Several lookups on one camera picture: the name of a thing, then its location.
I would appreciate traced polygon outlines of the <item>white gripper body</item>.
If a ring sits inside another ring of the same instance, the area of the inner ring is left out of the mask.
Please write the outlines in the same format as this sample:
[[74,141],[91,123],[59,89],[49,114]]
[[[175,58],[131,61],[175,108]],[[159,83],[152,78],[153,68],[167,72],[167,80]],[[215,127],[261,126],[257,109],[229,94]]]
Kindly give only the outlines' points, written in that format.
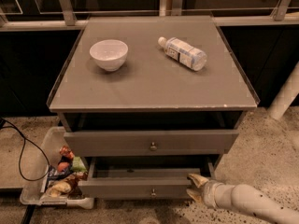
[[209,180],[203,187],[203,202],[208,208],[220,209],[223,207],[225,185],[215,180]]

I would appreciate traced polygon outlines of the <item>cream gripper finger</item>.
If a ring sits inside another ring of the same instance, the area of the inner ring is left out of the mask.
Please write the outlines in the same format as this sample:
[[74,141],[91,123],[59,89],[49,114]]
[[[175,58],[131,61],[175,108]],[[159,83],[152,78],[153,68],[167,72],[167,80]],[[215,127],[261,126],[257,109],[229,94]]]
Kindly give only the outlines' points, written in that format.
[[187,194],[197,203],[202,203],[203,199],[201,197],[201,194],[194,190],[194,189],[187,189]]
[[192,181],[192,185],[195,188],[200,189],[209,181],[208,178],[201,176],[199,174],[188,174],[188,178]]

